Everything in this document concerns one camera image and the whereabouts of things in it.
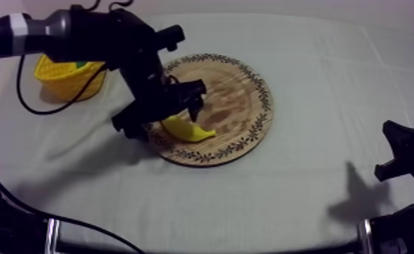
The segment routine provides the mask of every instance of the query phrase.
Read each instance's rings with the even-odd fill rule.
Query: round wooden board
[[[216,54],[188,55],[165,65],[180,82],[202,79],[207,87],[197,124],[215,137],[199,143],[174,138],[161,123],[148,127],[150,146],[184,166],[217,166],[242,157],[263,139],[273,120],[273,99],[265,81],[244,63]],[[189,120],[187,110],[179,114]]]

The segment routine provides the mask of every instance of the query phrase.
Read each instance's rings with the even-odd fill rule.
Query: yellow basket
[[[54,63],[46,55],[38,61],[34,75],[47,90],[64,101],[71,101],[85,86],[88,79],[103,65],[103,62],[90,61],[77,68],[76,63]],[[98,74],[78,101],[97,94],[103,85],[106,71]]]

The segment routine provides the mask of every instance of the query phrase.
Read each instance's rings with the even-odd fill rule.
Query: wire
[[[92,7],[87,8],[87,9],[85,9],[85,10],[86,10],[86,11],[95,11],[95,10],[98,8],[98,6],[99,6],[100,2],[101,2],[101,0],[96,0],[96,1],[95,1],[95,4],[93,4],[93,6],[92,6]]]
[[[87,87],[90,85],[90,83],[92,82],[93,79],[95,79],[98,74],[104,70],[107,69],[107,66],[104,64],[102,65],[86,82],[86,84],[84,85],[84,87],[82,87],[82,89],[79,91],[79,93],[69,102],[67,102],[65,105],[57,108],[57,109],[52,109],[49,111],[37,111],[33,108],[31,108],[22,98],[22,93],[21,93],[21,75],[22,75],[22,67],[24,65],[24,60],[25,60],[25,56],[21,56],[21,60],[19,62],[19,66],[18,66],[18,76],[16,78],[16,91],[18,93],[18,99],[19,102],[22,104],[22,106],[27,109],[27,111],[29,111],[30,113],[33,113],[35,115],[51,115],[51,114],[55,114],[58,113],[64,109],[66,109],[67,107],[71,106],[74,102],[76,102],[79,97],[84,93],[84,91],[87,89]],[[66,222],[66,223],[70,223],[70,224],[75,224],[75,225],[79,225],[79,226],[83,226],[85,228],[90,228],[91,230],[95,230],[97,232],[106,234],[107,236],[110,236],[118,241],[120,241],[121,243],[124,243],[125,245],[129,246],[131,249],[133,249],[134,251],[136,251],[137,253],[143,254],[144,251],[140,250],[136,245],[133,245],[131,242],[127,241],[126,239],[122,238],[121,236],[118,236],[104,228],[100,228],[98,226],[89,224],[87,222],[83,222],[80,220],[75,220],[72,218],[67,218],[67,217],[63,217],[60,215],[55,215],[52,213],[47,213],[45,211],[41,211],[38,210],[36,208],[33,208],[27,204],[25,204],[24,202],[22,202],[21,200],[19,200],[17,197],[15,197],[11,192],[9,192],[5,186],[0,182],[0,191],[13,203],[15,203],[17,206],[20,206],[22,209],[25,209],[31,213],[34,213],[36,215],[39,215],[41,217],[44,218],[53,218],[56,220],[59,220],[61,222]]]
[[[118,241],[120,241],[121,243],[129,246],[131,249],[133,249],[134,251],[136,251],[137,253],[140,254],[145,254],[144,251],[142,251],[141,249],[139,249],[136,245],[133,245],[131,242],[127,241],[126,239],[122,238],[121,236],[118,236],[104,228],[100,228],[98,226],[89,224],[87,222],[83,222],[80,220],[75,220],[72,218],[67,218],[67,217],[63,217],[60,215],[55,215],[52,213],[47,213],[45,211],[41,211],[38,210],[37,208],[33,208],[27,204],[25,204],[24,202],[22,202],[21,200],[19,200],[17,197],[15,197],[9,190],[7,190],[5,188],[5,186],[0,182],[0,191],[13,203],[15,203],[17,206],[20,206],[22,209],[25,209],[27,211],[29,211],[30,213],[35,213],[36,215],[39,215],[43,218],[53,218],[56,220],[59,220],[61,222],[66,222],[66,223],[70,223],[70,224],[74,224],[74,225],[78,225],[78,226],[83,226],[85,228],[90,228],[91,230],[95,230],[97,232],[106,234],[107,236],[110,236]]]
[[[134,3],[134,0],[127,0],[126,2],[113,2],[111,4],[109,4],[109,11],[113,11],[113,6],[114,5],[120,5],[122,7],[128,7],[131,6],[132,3]]]
[[[19,61],[19,66],[18,66],[18,75],[16,77],[16,92],[18,94],[18,99],[19,102],[22,104],[22,107],[24,107],[27,111],[29,111],[30,113],[33,113],[35,115],[38,116],[47,116],[47,115],[52,115],[55,113],[59,113],[62,110],[65,110],[66,108],[68,108],[69,106],[73,105],[73,103],[75,103],[80,97],[81,95],[85,92],[85,90],[88,88],[88,86],[90,85],[90,83],[98,76],[98,74],[100,72],[102,72],[103,70],[107,69],[106,64],[103,64],[94,74],[93,76],[91,76],[88,80],[87,83],[85,83],[84,87],[82,87],[82,89],[80,89],[79,93],[71,100],[68,101],[65,105],[57,108],[57,109],[52,109],[49,111],[39,111],[39,110],[35,110],[33,108],[31,108],[24,100],[24,98],[22,97],[22,92],[21,92],[21,76],[22,76],[22,66],[24,65],[24,60],[26,59],[25,55],[21,56],[21,60]]]

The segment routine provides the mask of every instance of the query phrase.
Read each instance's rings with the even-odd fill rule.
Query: table
[[[355,224],[414,203],[414,179],[379,183],[373,167],[392,158],[386,120],[414,127],[414,37],[292,16],[155,16],[180,24],[191,53],[235,57],[267,81],[275,118],[247,156],[190,169],[116,133],[110,117],[132,101],[117,72],[92,99],[54,116],[19,105],[15,76],[0,98],[0,179],[35,207],[107,228],[146,251],[255,252],[346,241]],[[23,93],[49,109],[33,76]],[[62,225],[62,238],[113,243]]]

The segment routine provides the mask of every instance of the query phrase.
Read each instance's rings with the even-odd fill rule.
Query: green object
[[[82,66],[86,65],[86,61],[77,61],[76,62],[76,68],[81,68]]]

